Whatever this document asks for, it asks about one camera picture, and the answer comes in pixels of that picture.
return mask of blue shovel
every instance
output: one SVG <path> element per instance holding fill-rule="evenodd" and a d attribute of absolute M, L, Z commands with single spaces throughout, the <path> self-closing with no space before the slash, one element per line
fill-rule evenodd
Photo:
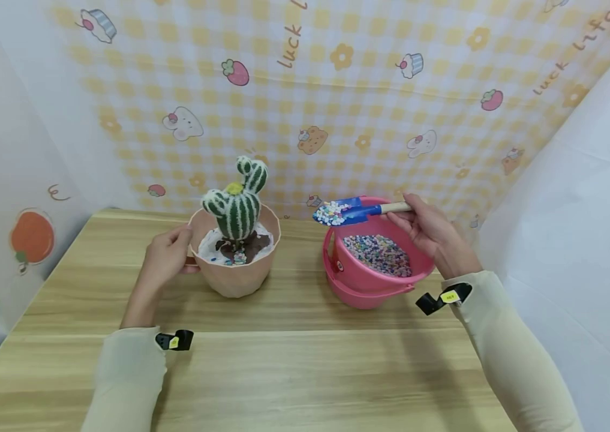
<path fill-rule="evenodd" d="M 336 227 L 351 226 L 352 224 L 367 222 L 367 217 L 369 217 L 369 215 L 387 214 L 390 212 L 410 212 L 411 210 L 410 205 L 405 201 L 363 206 L 359 196 L 347 197 L 346 199 L 335 200 L 334 202 L 338 205 L 350 205 L 349 209 L 345 209 L 341 212 L 341 216 L 344 217 L 345 220 L 341 224 L 337 224 Z M 326 222 L 318 220 L 316 214 L 317 213 L 315 212 L 312 215 L 312 218 L 325 226 Z"/>

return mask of yellow label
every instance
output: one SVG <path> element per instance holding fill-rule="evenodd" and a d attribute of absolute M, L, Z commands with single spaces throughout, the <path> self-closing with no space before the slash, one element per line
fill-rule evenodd
<path fill-rule="evenodd" d="M 455 303 L 461 299 L 455 291 L 443 292 L 440 297 L 444 300 L 444 303 Z"/>

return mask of green striped cactus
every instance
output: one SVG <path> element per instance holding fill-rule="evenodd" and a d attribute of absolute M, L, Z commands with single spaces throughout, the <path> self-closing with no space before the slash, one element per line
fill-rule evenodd
<path fill-rule="evenodd" d="M 269 176 L 264 162 L 247 156 L 238 157 L 238 172 L 245 182 L 231 183 L 223 191 L 214 188 L 202 199 L 204 210 L 217 218 L 223 237 L 233 241 L 243 240 L 254 231 L 261 210 L 257 194 Z"/>

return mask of checkered backdrop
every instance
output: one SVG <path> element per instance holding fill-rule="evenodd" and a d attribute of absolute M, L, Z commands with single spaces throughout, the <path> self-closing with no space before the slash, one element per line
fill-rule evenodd
<path fill-rule="evenodd" d="M 470 236 L 610 65 L 610 1 L 41 4 L 150 210 L 199 208 L 250 155 L 280 217 L 412 191 Z M 173 135 L 178 107 L 201 136 Z M 306 154 L 310 127 L 328 137 Z"/>

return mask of black clip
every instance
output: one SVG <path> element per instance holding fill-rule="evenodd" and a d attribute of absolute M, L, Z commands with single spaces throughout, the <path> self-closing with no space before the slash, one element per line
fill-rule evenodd
<path fill-rule="evenodd" d="M 465 301 L 472 291 L 473 287 L 469 283 L 456 283 L 456 285 L 451 285 L 446 288 L 446 290 L 442 291 L 440 298 L 435 300 L 429 292 L 426 292 L 415 302 L 415 304 L 426 315 L 431 315 L 437 312 L 437 310 L 444 308 L 444 305 L 447 304 L 446 302 L 460 305 L 460 302 Z"/>
<path fill-rule="evenodd" d="M 444 301 L 441 299 L 434 299 L 429 292 L 426 292 L 420 297 L 415 304 L 424 312 L 426 315 L 431 315 L 437 310 L 444 308 Z"/>
<path fill-rule="evenodd" d="M 174 336 L 159 333 L 156 335 L 156 343 L 163 350 L 187 351 L 190 349 L 190 345 L 192 345 L 193 337 L 194 332 L 189 330 L 178 330 Z"/>

